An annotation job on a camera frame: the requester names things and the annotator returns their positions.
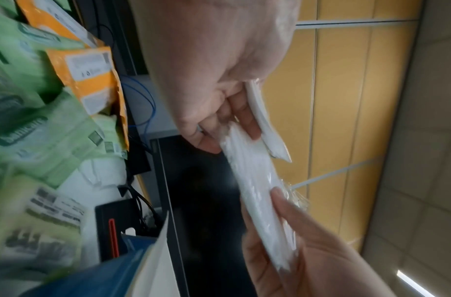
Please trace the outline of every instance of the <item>orange packet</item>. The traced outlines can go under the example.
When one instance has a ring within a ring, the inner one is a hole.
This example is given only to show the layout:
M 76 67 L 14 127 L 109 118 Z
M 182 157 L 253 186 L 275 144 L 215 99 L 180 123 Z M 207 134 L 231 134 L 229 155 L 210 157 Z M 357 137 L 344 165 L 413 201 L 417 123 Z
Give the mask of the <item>orange packet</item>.
M 57 76 L 71 88 L 89 115 L 97 114 L 117 103 L 129 150 L 127 112 L 121 81 L 114 68 L 109 46 L 76 50 L 46 50 Z
M 62 37 L 81 41 L 86 47 L 104 46 L 53 0 L 17 0 L 31 26 Z

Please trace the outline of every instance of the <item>fluorescent light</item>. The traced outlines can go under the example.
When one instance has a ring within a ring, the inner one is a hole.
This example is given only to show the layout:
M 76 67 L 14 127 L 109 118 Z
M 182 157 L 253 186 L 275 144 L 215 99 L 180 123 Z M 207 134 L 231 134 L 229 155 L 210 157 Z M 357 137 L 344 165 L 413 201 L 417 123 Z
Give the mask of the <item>fluorescent light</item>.
M 414 280 L 412 280 L 411 278 L 409 278 L 408 276 L 406 276 L 403 272 L 401 272 L 400 270 L 397 271 L 397 276 L 399 278 L 401 278 L 405 283 L 407 283 L 408 285 L 410 285 L 413 289 L 415 289 L 416 291 L 418 291 L 421 295 L 423 295 L 424 297 L 435 297 L 433 294 L 431 294 L 430 292 L 428 292 L 425 288 L 423 288 L 422 286 L 418 285 Z

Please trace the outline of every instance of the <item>yellow wall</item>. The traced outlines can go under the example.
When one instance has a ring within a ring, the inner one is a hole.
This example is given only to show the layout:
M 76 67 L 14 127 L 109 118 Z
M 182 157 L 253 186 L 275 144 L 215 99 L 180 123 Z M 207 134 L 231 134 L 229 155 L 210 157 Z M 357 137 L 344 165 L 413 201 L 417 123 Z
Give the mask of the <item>yellow wall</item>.
M 420 6 L 420 0 L 309 0 L 301 19 L 413 19 Z M 279 175 L 297 185 L 329 174 L 298 191 L 310 200 L 310 215 L 358 251 L 416 28 L 413 21 L 298 29 L 263 86 L 271 121 L 294 160 L 276 160 Z

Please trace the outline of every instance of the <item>clear plastic packaging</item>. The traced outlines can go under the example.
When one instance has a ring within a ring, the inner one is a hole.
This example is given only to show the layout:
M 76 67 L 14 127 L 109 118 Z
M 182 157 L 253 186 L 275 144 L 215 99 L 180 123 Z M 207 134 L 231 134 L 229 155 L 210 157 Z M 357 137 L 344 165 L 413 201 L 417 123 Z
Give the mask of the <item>clear plastic packaging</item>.
M 247 83 L 247 90 L 250 105 L 259 106 L 259 109 L 252 108 L 252 111 L 254 114 L 257 110 L 261 113 L 261 118 L 257 114 L 255 117 L 263 131 L 262 139 L 251 140 L 239 124 L 231 122 L 227 133 L 221 139 L 220 146 L 232 168 L 241 198 L 271 262 L 277 271 L 285 273 L 291 271 L 295 259 L 297 250 L 295 232 L 286 221 L 278 217 L 271 201 L 270 191 L 274 187 L 279 187 L 288 200 L 304 210 L 307 209 L 308 203 L 278 177 L 270 153 L 286 159 L 287 149 L 269 122 L 256 81 Z

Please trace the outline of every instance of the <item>brand logo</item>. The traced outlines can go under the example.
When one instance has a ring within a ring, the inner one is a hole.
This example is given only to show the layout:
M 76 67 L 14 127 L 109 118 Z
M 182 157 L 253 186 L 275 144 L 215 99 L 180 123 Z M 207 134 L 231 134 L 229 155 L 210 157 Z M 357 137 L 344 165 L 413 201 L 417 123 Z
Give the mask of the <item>brand logo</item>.
M 50 34 L 48 32 L 44 32 L 42 30 L 38 30 L 36 28 L 30 27 L 22 23 L 18 23 L 18 29 L 20 30 L 20 32 L 22 32 L 30 39 L 40 43 L 47 44 L 48 42 L 49 43 L 60 42 L 60 38 L 58 36 Z
M 47 122 L 47 117 L 39 116 L 36 117 L 25 124 L 18 126 L 15 130 L 4 133 L 0 135 L 0 145 L 1 146 L 10 146 L 18 141 L 24 139 L 31 133 L 33 133 L 37 128 L 41 125 L 44 125 Z
M 23 99 L 14 94 L 0 94 L 0 114 L 23 106 Z

